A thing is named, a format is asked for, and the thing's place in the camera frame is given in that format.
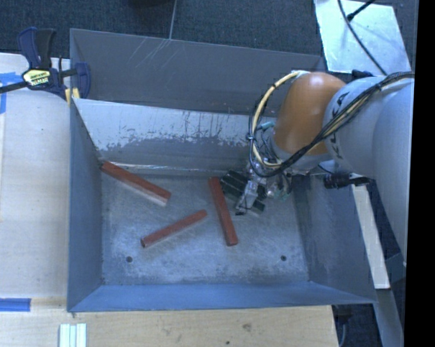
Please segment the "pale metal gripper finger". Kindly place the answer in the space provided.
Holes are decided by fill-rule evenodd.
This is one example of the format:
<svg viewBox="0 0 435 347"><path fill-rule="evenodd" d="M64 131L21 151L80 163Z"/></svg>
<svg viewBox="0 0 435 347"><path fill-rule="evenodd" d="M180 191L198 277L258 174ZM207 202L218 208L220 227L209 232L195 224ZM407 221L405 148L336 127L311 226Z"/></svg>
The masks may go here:
<svg viewBox="0 0 435 347"><path fill-rule="evenodd" d="M246 192L243 192L235 207L235 216L243 216L249 210L248 199Z"/></svg>
<svg viewBox="0 0 435 347"><path fill-rule="evenodd" d="M260 184L255 181L248 181L245 190L245 208L251 209L258 198Z"/></svg>

